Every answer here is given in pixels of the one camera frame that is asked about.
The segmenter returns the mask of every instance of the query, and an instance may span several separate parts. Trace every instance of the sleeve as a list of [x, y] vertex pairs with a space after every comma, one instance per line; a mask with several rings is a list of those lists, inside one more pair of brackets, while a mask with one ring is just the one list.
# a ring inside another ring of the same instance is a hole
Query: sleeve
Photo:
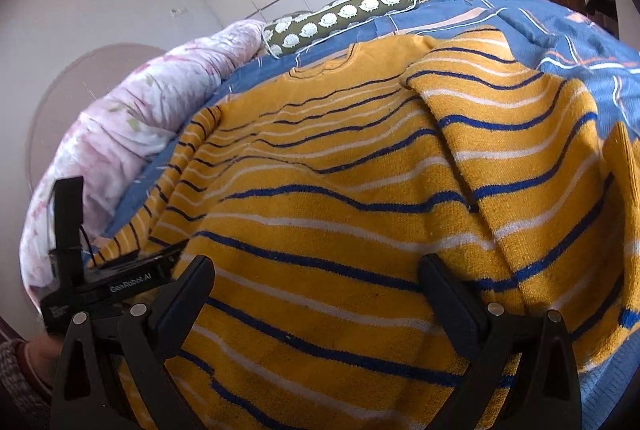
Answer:
[[20, 366], [21, 340], [0, 344], [0, 428], [48, 430], [50, 407], [37, 386]]

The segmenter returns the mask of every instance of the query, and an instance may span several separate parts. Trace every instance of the screw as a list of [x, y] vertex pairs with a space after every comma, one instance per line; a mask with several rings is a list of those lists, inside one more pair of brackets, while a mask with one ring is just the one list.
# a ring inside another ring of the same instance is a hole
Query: screw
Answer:
[[135, 304], [130, 310], [131, 316], [139, 317], [146, 313], [146, 305], [144, 304]]
[[486, 310], [494, 316], [502, 316], [504, 314], [504, 307], [502, 307], [501, 304], [498, 304], [498, 302], [491, 302], [486, 307]]
[[551, 320], [555, 324], [562, 321], [562, 315], [558, 311], [555, 311], [554, 309], [551, 309], [550, 311], [548, 311], [546, 313], [546, 316], [549, 318], [549, 320]]
[[80, 311], [79, 313], [74, 314], [72, 320], [76, 325], [82, 325], [86, 322], [86, 313]]

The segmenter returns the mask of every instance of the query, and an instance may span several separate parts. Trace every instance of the yellow striped sweater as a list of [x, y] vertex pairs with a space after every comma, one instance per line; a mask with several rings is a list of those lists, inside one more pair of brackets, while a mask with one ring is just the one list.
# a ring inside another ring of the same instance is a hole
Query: yellow striped sweater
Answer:
[[636, 327], [637, 156], [595, 119], [580, 81], [524, 67], [498, 30], [356, 44], [201, 110], [102, 254], [188, 237], [177, 272], [212, 259], [168, 362], [209, 427], [423, 428], [466, 367], [418, 291], [425, 253], [485, 302], [558, 309], [581, 370]]

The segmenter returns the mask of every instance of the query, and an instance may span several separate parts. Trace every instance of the green pillow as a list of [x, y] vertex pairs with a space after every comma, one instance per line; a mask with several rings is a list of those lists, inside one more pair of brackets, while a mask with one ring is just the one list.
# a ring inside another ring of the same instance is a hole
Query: green pillow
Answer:
[[320, 11], [298, 11], [266, 24], [262, 39], [271, 56], [280, 58], [377, 16], [413, 9], [418, 0], [336, 0]]

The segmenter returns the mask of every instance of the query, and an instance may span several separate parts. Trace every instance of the blue bedsheet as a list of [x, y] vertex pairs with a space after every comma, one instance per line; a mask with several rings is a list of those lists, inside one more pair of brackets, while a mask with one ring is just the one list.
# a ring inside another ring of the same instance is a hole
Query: blue bedsheet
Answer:
[[[295, 66], [321, 60], [354, 42], [398, 33], [444, 39], [482, 26], [499, 28], [514, 56], [527, 67], [581, 79], [598, 105], [600, 137], [606, 137], [618, 121], [626, 124], [631, 139], [640, 136], [640, 54], [581, 15], [546, 0], [431, 0], [411, 11], [377, 18], [300, 54], [279, 60], [260, 58], [235, 71], [206, 105], [252, 89]], [[105, 236], [113, 236], [142, 207], [175, 143], [156, 156], [130, 186]], [[603, 423], [639, 365], [637, 332], [604, 364], [581, 375], [583, 428], [595, 430]]]

